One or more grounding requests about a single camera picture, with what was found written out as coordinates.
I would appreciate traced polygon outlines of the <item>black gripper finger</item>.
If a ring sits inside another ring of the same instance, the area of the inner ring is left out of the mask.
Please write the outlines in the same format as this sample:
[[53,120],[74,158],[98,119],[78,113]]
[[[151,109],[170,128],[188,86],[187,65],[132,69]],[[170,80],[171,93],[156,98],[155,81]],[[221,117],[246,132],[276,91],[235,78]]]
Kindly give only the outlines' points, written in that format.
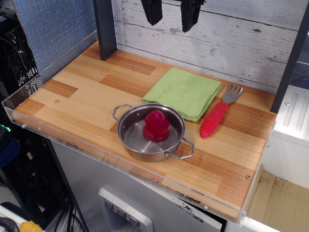
[[182,0],[181,14],[183,32],[188,32],[198,22],[201,5],[201,0]]
[[141,0],[147,21],[154,26],[162,18],[162,0]]

